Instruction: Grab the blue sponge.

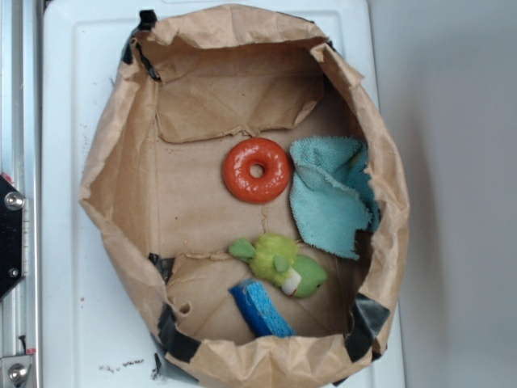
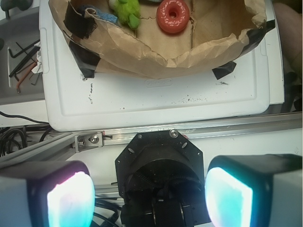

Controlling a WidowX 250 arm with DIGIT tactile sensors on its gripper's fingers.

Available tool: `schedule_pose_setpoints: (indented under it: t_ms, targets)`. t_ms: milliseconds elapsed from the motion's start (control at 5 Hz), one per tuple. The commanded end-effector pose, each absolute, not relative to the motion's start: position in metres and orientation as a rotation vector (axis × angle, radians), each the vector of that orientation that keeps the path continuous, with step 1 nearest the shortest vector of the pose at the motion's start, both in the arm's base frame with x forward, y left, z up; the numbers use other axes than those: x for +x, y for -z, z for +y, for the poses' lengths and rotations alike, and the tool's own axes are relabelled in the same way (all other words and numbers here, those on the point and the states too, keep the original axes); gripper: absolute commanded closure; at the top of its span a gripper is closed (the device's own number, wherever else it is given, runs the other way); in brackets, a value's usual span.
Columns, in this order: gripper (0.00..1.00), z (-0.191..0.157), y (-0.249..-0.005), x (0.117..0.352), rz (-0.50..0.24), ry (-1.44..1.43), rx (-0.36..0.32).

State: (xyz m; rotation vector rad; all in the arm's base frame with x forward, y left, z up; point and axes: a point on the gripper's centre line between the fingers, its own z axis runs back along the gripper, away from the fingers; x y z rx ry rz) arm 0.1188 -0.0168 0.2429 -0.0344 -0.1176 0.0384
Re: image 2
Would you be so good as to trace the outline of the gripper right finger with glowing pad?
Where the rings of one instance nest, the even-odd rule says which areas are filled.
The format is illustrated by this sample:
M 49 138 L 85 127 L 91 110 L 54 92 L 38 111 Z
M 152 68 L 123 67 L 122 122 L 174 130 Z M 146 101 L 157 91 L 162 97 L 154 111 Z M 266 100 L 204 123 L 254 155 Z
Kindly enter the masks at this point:
M 303 158 L 216 156 L 206 175 L 205 199 L 216 227 L 301 227 Z

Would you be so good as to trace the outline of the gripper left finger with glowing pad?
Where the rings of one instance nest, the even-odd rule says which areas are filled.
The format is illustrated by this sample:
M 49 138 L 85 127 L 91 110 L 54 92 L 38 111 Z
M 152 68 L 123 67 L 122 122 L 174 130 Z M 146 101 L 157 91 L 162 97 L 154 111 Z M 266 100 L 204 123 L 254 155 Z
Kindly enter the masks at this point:
M 94 206 L 94 183 L 81 161 L 0 165 L 2 227 L 88 227 Z

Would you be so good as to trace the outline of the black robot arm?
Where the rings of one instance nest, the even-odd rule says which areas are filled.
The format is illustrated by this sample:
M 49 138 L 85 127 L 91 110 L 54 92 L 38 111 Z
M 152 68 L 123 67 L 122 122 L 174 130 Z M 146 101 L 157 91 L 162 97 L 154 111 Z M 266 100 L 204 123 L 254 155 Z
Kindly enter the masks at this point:
M 3 227 L 90 227 L 100 206 L 104 226 L 300 227 L 303 158 L 295 154 L 203 153 L 176 131 L 137 134 L 115 160 L 123 206 L 96 197 L 81 161 L 0 165 Z

